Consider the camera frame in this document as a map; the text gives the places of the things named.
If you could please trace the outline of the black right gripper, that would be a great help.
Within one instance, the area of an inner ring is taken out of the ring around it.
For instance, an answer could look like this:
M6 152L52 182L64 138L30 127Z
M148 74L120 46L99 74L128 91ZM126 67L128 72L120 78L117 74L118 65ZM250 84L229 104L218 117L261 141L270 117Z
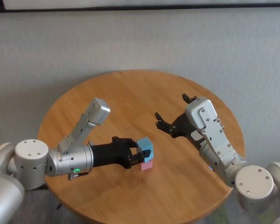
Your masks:
M197 100L197 96L189 97L186 93L182 94L182 99L190 104ZM154 113L157 121L156 127L169 134L172 138L185 137L198 151L205 143L204 137L198 130L190 123L185 113L178 116L172 124L166 122L158 112Z

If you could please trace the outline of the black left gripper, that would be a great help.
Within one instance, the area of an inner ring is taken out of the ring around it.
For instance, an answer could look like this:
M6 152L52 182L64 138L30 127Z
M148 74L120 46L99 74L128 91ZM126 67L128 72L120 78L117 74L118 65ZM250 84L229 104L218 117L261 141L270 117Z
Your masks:
M93 167L118 164L125 169L129 169L132 166L147 163L151 160L152 151L150 149L132 154L131 148L137 148L136 141L117 136L112 137L111 143L91 146Z

